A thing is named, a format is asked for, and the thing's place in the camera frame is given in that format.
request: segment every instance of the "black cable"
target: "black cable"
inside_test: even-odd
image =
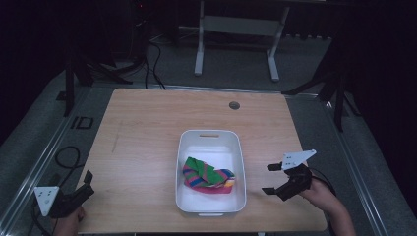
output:
[[[163,84],[163,82],[161,81],[161,79],[160,79],[160,77],[156,74],[156,64],[157,64],[157,62],[158,62],[158,60],[159,60],[159,58],[160,58],[160,53],[161,53],[161,50],[160,50],[160,47],[158,46],[158,45],[156,45],[155,43],[153,43],[153,42],[149,42],[149,44],[150,45],[152,45],[152,46],[154,46],[154,47],[156,47],[157,48],[157,50],[158,50],[158,54],[157,54],[157,57],[156,57],[156,60],[155,60],[155,62],[154,62],[154,64],[153,64],[153,76],[154,76],[154,78],[156,79],[156,81],[159,83],[159,85],[163,88],[163,89],[166,89],[166,87],[165,87],[165,85]]]
[[[62,151],[66,150],[66,149],[69,149],[69,148],[74,149],[77,152],[76,162],[73,165],[70,165],[70,166],[69,165],[62,164],[61,161],[59,160],[59,154]],[[65,177],[65,179],[59,185],[59,187],[61,188],[67,182],[67,180],[70,178],[70,176],[73,174],[73,172],[77,168],[83,167],[84,165],[83,164],[82,165],[79,165],[80,157],[81,157],[80,156],[80,150],[78,148],[74,147],[74,146],[67,146],[67,147],[63,147],[63,148],[59,149],[58,152],[56,152],[56,154],[55,154],[54,157],[55,157],[55,162],[56,162],[57,165],[59,165],[60,167],[62,167],[64,169],[70,169],[70,172],[68,172],[68,174]]]
[[[149,75],[148,57],[145,57],[145,65],[147,65],[147,74],[145,75],[145,89],[148,89],[148,75]]]

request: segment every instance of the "human hand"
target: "human hand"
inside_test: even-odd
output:
[[[301,192],[299,195],[327,213],[332,213],[337,208],[343,207],[343,204],[331,192],[328,186],[314,178],[312,179],[310,189]]]
[[[356,235],[346,207],[324,183],[313,179],[310,189],[299,195],[329,215],[331,227],[336,235]]]
[[[80,206],[65,218],[52,218],[53,235],[74,236],[78,234],[80,221],[83,220],[86,212]]]

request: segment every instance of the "white plastic bin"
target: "white plastic bin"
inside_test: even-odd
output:
[[[229,169],[236,177],[230,194],[204,194],[184,185],[182,168],[189,156],[215,169]],[[239,138],[231,131],[189,130],[178,148],[176,204],[188,216],[226,216],[246,204],[246,180]]]

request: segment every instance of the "rainbow towel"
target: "rainbow towel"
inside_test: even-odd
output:
[[[235,176],[228,169],[214,170],[214,167],[191,156],[183,167],[184,184],[205,194],[230,194]]]

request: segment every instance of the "metal frame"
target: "metal frame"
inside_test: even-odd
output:
[[[204,37],[205,31],[217,31],[228,33],[241,33],[250,35],[273,36],[273,44],[267,50],[267,59],[270,77],[273,81],[279,81],[276,69],[275,53],[282,36],[289,7],[285,7],[280,21],[254,20],[243,18],[228,18],[218,16],[205,16],[205,1],[200,2],[199,47],[197,49],[196,67],[194,74],[200,76],[203,73],[203,61],[205,56]]]

